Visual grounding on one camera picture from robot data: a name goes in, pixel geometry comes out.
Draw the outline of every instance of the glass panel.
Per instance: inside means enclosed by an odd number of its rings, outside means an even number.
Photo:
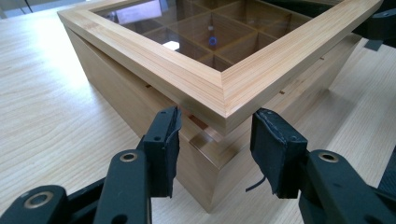
[[[256,0],[151,0],[97,14],[219,71],[309,20]]]

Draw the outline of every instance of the blue object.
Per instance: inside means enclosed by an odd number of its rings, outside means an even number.
[[[214,36],[210,36],[209,38],[209,45],[210,46],[215,46],[218,43],[218,39],[215,38]]]

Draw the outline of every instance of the clamp jaw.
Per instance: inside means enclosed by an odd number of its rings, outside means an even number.
[[[107,176],[69,196],[60,186],[22,194],[2,224],[151,223],[151,197],[172,197],[181,112],[160,111],[136,149],[113,157]]]
[[[304,223],[396,223],[396,199],[366,185],[341,155],[306,150],[307,140],[277,113],[253,115],[250,151],[273,193],[300,195]]]

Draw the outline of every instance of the metal ring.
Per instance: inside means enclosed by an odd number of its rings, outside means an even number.
[[[129,161],[135,161],[137,160],[137,154],[136,153],[125,153],[122,156],[120,156],[120,161],[124,161],[124,162],[129,162]]]
[[[320,152],[319,153],[319,157],[321,159],[323,159],[324,161],[328,161],[328,162],[338,162],[338,157],[332,153],[328,153],[328,152]]]
[[[36,199],[37,197],[40,197],[40,196],[45,196],[46,198],[42,202],[35,203],[34,199]],[[53,198],[53,193],[50,191],[39,192],[39,193],[31,196],[30,198],[28,198],[23,206],[28,209],[34,209],[34,208],[41,207],[42,205],[48,203],[52,198]]]

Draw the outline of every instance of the wood grain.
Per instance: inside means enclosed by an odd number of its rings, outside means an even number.
[[[54,11],[0,21],[0,214],[26,190],[68,193],[106,174],[112,155],[138,138],[87,82]],[[363,40],[330,90],[295,127],[309,148],[344,155],[376,186],[396,145],[396,49]],[[174,198],[153,200],[153,223],[302,223],[297,200],[279,200],[257,166],[208,214],[175,181]]]
[[[66,28],[89,81],[142,136],[156,111],[174,105],[136,74]],[[329,51],[322,60],[302,73],[265,106],[294,124],[331,85],[360,39],[351,35]],[[177,180],[208,212],[212,211],[252,168],[248,153],[250,119],[226,136],[218,136],[184,108],[180,136]]]
[[[73,32],[225,135],[365,21],[382,1],[343,1],[222,73],[92,13],[135,2],[102,1],[59,15]]]

